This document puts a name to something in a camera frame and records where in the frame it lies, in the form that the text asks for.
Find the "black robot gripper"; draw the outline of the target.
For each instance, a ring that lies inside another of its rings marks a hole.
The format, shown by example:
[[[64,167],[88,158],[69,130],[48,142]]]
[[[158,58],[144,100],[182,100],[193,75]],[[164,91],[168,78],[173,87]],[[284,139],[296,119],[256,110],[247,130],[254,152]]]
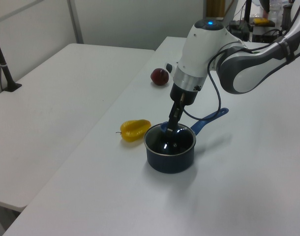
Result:
[[[174,101],[174,104],[169,114],[169,120],[167,124],[168,137],[171,137],[173,135],[183,114],[184,107],[180,105],[180,102],[182,102],[182,104],[185,106],[192,105],[196,99],[197,94],[197,91],[187,91],[173,83],[170,92],[170,98]]]

